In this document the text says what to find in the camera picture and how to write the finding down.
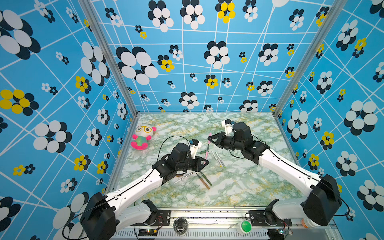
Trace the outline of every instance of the robotic arm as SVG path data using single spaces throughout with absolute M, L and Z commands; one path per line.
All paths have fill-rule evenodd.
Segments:
M 251 130 L 243 122 L 234 123 L 230 119 L 222 121 L 225 132 L 208 137 L 212 143 L 225 150 L 240 150 L 243 156 L 266 167 L 299 189 L 302 199 L 273 200 L 265 209 L 265 221 L 275 225 L 278 219 L 309 218 L 326 226 L 341 206 L 336 180 L 325 175 L 321 177 L 307 171 L 272 150 L 268 145 L 255 141 Z
M 102 196 L 100 192 L 93 195 L 81 216 L 80 223 L 90 240 L 107 240 L 124 227 L 135 223 L 153 222 L 157 216 L 157 207 L 144 200 L 139 205 L 128 207 L 147 192 L 160 187 L 177 175 L 178 171 L 192 170 L 199 172 L 209 161 L 196 156 L 201 143 L 192 139 L 190 148 L 178 143 L 146 173 L 135 181 Z

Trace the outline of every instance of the black mounting plate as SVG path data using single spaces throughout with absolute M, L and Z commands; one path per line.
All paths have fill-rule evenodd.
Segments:
M 156 217 L 162 217 L 164 219 L 163 226 L 169 226 L 169 219 L 170 219 L 170 210 L 158 210 Z M 142 223 L 135 223 L 133 226 L 150 226 L 150 227 L 158 227 L 161 226 L 161 222 L 159 223 L 159 220 L 155 219 L 154 223 L 150 223 L 149 219 Z
M 263 219 L 264 219 L 264 210 L 250 210 L 249 216 L 247 215 L 247 218 L 251 218 L 250 222 L 253 227 L 271 227 L 268 225 Z M 284 222 L 288 226 L 292 226 L 292 222 L 289 219 L 284 219 Z M 275 227 L 284 227 L 283 220 L 280 220 Z

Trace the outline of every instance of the green and white marble surface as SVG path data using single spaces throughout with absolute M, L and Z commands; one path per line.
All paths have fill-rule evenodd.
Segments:
M 155 126 L 157 131 L 148 142 L 145 150 L 130 148 L 120 176 L 119 187 L 138 178 L 151 168 L 157 159 L 162 142 L 169 136 L 180 135 L 188 140 L 193 138 L 202 142 L 199 150 L 207 148 L 209 133 L 224 131 L 221 121 L 230 118 L 235 122 L 245 122 L 253 135 L 293 162 L 281 132 L 272 113 L 177 113 L 140 114 L 138 126 Z M 180 137 L 168 139 L 160 152 L 160 157 L 169 154 L 177 143 L 186 141 Z M 208 190 L 196 174 L 174 184 L 175 177 L 161 187 L 144 195 L 138 201 L 150 199 L 157 207 L 196 207 L 196 206 L 265 206 L 273 199 L 294 199 L 301 192 L 274 172 L 260 167 L 247 159 L 238 159 L 228 151 L 210 144 L 207 160 L 210 164 L 202 171 L 212 183 Z M 226 168 L 220 167 L 213 158 L 216 151 Z M 242 157 L 240 151 L 235 156 Z

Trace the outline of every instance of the green lid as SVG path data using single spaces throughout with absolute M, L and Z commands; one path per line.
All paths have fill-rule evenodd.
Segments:
M 252 228 L 252 225 L 250 222 L 248 221 L 243 221 L 241 223 L 241 228 L 243 229 L 243 231 L 245 232 L 250 232 L 251 231 L 251 228 Z

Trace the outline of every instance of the blue wall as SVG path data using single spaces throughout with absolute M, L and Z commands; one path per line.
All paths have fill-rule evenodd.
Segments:
M 78 2 L 44 3 L 1 3 L 2 240 L 63 239 L 105 191 L 132 117 Z
M 92 1 L 142 112 L 273 111 L 332 3 Z
M 344 239 L 384 238 L 384 8 L 372 3 L 347 2 L 279 115 L 300 165 L 336 178 Z

